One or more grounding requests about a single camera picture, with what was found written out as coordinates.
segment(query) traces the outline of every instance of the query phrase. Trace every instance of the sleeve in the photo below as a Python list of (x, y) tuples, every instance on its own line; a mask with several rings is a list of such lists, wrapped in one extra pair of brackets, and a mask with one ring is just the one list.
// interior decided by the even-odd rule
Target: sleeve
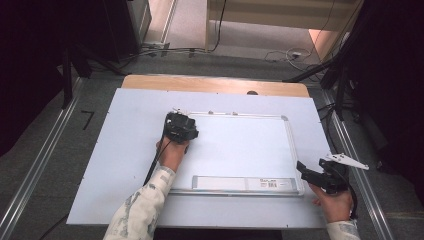
[(104, 239), (153, 239), (156, 222), (174, 179), (171, 169), (163, 166), (156, 169), (149, 182), (115, 212)]
[(327, 224), (331, 240), (360, 240), (356, 224), (352, 221), (340, 221)]

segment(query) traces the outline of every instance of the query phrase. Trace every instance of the gray carpet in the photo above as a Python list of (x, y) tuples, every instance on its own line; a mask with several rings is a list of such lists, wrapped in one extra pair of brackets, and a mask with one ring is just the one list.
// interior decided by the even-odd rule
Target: gray carpet
[[(266, 81), (288, 79), (300, 73), (286, 62), (268, 63), (259, 59), (211, 55), (195, 55), (188, 58), (185, 54), (175, 53), (169, 53), (165, 57), (159, 55), (139, 57), (129, 63), (124, 70), (134, 74), (220, 76)], [(38, 239), (69, 212), (115, 89), (120, 87), (122, 80), (123, 77), (115, 76), (108, 71), (96, 72), (90, 79), (84, 80), (81, 97), (11, 239)], [(314, 98), (316, 106), (325, 105), (321, 89), (314, 87), (316, 84), (311, 80), (306, 80), (305, 83), (310, 86), (309, 93)], [(0, 158), (0, 209), (2, 212), (5, 211), (13, 193), (17, 191), (36, 158), (59, 114), (61, 101), (62, 94), (59, 94), (28, 127), (15, 147)], [(83, 128), (89, 116), (82, 113), (83, 110), (95, 112), (86, 130)], [(360, 124), (353, 121), (349, 111), (345, 111), (344, 115), (361, 160), (371, 168), (368, 177), (382, 209), (388, 216), (387, 220), (395, 238), (424, 239), (423, 206), (416, 198), (413, 186), (401, 176), (376, 170), (375, 165), (378, 159), (366, 132)], [(341, 149), (334, 129), (330, 130), (332, 137), (336, 140), (336, 147)], [(362, 239), (378, 239), (368, 210), (359, 190), (357, 188), (356, 190), (359, 198), (360, 235)], [(105, 226), (68, 226), (62, 223), (46, 239), (102, 239), (105, 230)], [(283, 239), (328, 239), (328, 236), (323, 229), (285, 230)]]

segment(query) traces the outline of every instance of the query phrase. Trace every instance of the table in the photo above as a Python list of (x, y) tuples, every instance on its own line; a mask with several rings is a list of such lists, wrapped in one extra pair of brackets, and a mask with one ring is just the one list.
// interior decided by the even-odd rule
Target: table
[[(220, 20), (223, 4), (224, 0), (208, 0), (206, 50), (209, 21)], [(228, 0), (223, 21), (309, 29), (320, 59), (327, 60), (353, 27), (362, 4), (363, 0)]]
[[(256, 91), (261, 95), (250, 96), (246, 94), (248, 91)], [(143, 118), (147, 119), (155, 114), (154, 111), (146, 112), (146, 108), (141, 105), (154, 105), (157, 111), (163, 113), (166, 109), (169, 110), (172, 106), (170, 104), (173, 104), (169, 99), (177, 99), (179, 104), (191, 104), (190, 106), (194, 107), (202, 105), (199, 99), (206, 99), (209, 106), (221, 107), (224, 111), (234, 106), (241, 112), (255, 109), (259, 114), (284, 111), (289, 119), (296, 118), (292, 123), (293, 137), (295, 142), (302, 143), (297, 145), (296, 151), (298, 158), (308, 168), (315, 171), (322, 170), (318, 166), (319, 157), (329, 153), (315, 105), (308, 97), (303, 84), (188, 76), (127, 76), (122, 89), (117, 90), (112, 101), (72, 206), (68, 224), (108, 224), (119, 205), (141, 186), (150, 161), (141, 161), (140, 156), (153, 156), (154, 148), (149, 146), (157, 139), (149, 139), (151, 137), (145, 129), (128, 129), (127, 126), (131, 121), (142, 124), (140, 121)], [(231, 104), (219, 106), (216, 103), (219, 99)], [(134, 110), (137, 110), (137, 117), (131, 118), (128, 113)], [(120, 124), (113, 124), (114, 121), (119, 121)], [(162, 123), (158, 126), (149, 126), (148, 131), (152, 131), (154, 137), (157, 137), (161, 127)], [(140, 136), (141, 133), (144, 134), (142, 138), (128, 139), (129, 135)], [(134, 148), (140, 149), (143, 154), (131, 154), (134, 151), (131, 149)], [(145, 169), (146, 172), (140, 173), (140, 169)], [(314, 197), (308, 187), (305, 188), (303, 197), (290, 198), (169, 195), (158, 226), (243, 229), (323, 228), (325, 220), (321, 209), (311, 204)]]

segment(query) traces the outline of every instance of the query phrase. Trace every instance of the whiteboard frame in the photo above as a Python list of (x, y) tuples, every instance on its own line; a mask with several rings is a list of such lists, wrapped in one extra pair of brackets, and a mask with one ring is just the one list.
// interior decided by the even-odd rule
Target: whiteboard frame
[[(301, 175), (299, 171), (296, 169), (296, 163), (298, 161), (298, 157), (296, 154), (296, 147), (293, 140), (293, 134), (292, 129), (290, 127), (289, 119), (284, 115), (263, 115), (263, 114), (240, 114), (237, 112), (231, 112), (231, 113), (217, 113), (213, 111), (209, 112), (187, 112), (185, 111), (186, 115), (192, 118), (196, 118), (197, 116), (200, 117), (228, 117), (228, 119), (245, 119), (245, 118), (255, 118), (255, 119), (263, 119), (263, 120), (282, 120), (284, 123), (285, 133), (287, 142), (289, 144), (290, 149), (290, 155), (291, 155), (291, 163), (293, 166), (293, 172), (294, 172), (294, 178), (287, 178), (290, 179), (291, 183), (294, 183), (293, 190), (241, 190), (241, 189), (209, 189), (209, 190), (199, 190), (194, 189), (194, 182), (197, 180), (197, 177), (215, 177), (215, 176), (198, 176), (196, 174), (192, 175), (192, 188), (171, 188), (170, 194), (183, 194), (183, 195), (221, 195), (221, 196), (273, 196), (273, 197), (299, 197), (303, 196), (305, 193), (305, 188), (303, 184), (303, 180), (301, 179)], [(246, 183), (249, 181), (252, 181), (253, 179), (257, 179), (258, 177), (249, 177), (245, 176)], [(269, 176), (261, 176), (263, 179), (282, 179), (282, 178), (270, 178)]]

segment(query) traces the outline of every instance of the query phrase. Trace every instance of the label on whiteboard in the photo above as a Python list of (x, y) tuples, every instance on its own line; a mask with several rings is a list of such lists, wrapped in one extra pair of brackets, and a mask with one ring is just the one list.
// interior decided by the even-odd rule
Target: label on whiteboard
[(296, 192), (294, 178), (193, 176), (193, 190), (241, 192)]

